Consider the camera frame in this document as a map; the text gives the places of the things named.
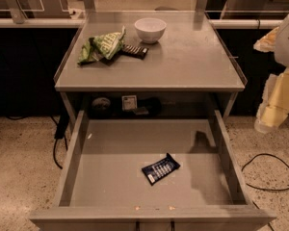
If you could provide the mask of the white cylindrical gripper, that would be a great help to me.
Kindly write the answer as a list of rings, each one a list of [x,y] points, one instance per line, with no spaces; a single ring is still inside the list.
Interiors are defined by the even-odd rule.
[[[259,52],[274,52],[278,27],[259,39],[253,49]],[[276,130],[289,115],[289,68],[278,76],[271,74],[266,81],[254,128],[267,134]]]

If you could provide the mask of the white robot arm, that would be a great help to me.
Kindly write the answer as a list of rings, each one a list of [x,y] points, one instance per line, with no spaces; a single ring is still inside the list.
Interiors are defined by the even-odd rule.
[[[275,61],[285,66],[279,75],[269,75],[262,93],[262,103],[256,113],[254,128],[267,134],[276,130],[289,115],[289,13],[253,48],[260,52],[273,52]]]

